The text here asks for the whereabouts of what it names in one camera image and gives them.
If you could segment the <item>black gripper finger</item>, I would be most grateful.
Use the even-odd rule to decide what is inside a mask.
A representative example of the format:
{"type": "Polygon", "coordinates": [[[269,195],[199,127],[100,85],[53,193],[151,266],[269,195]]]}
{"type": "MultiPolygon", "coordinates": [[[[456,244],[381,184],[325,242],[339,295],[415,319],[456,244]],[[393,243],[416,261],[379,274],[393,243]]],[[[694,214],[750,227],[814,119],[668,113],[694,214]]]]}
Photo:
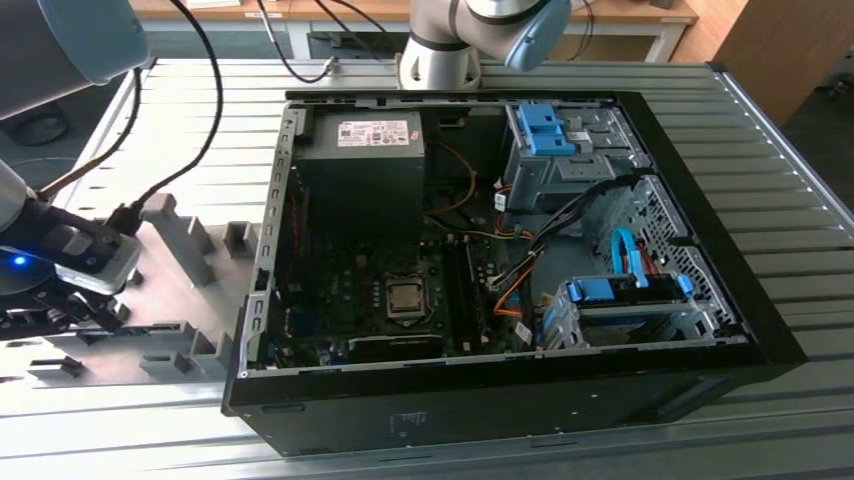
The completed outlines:
{"type": "Polygon", "coordinates": [[[89,290],[76,290],[67,297],[68,314],[79,322],[95,322],[105,331],[116,331],[124,321],[115,312],[115,298],[89,290]]]}
{"type": "Polygon", "coordinates": [[[73,318],[57,308],[1,308],[0,340],[44,337],[65,332],[73,318]]]}

